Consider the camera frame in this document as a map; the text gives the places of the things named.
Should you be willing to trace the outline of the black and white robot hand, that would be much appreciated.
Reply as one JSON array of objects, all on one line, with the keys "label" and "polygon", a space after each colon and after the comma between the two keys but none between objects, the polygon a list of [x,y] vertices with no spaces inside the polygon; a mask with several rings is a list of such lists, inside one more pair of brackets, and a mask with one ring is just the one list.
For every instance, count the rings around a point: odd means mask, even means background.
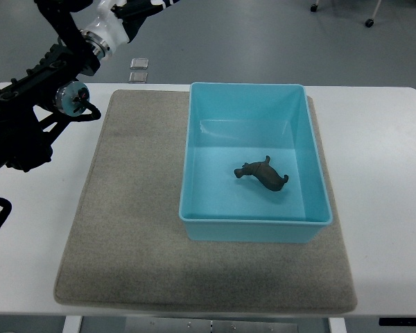
[{"label": "black and white robot hand", "polygon": [[174,0],[101,1],[96,19],[81,30],[98,60],[110,58],[122,44],[137,35],[145,20],[171,7]]}]

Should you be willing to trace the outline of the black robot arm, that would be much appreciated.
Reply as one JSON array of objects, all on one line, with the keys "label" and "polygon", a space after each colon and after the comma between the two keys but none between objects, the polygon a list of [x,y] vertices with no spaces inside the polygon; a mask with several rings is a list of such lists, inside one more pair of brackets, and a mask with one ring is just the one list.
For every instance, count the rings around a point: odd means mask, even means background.
[{"label": "black robot arm", "polygon": [[59,89],[79,74],[94,75],[100,67],[71,16],[91,1],[36,1],[36,5],[61,44],[54,44],[24,78],[0,89],[0,168],[23,172],[51,161],[53,142],[73,120],[55,106]]}]

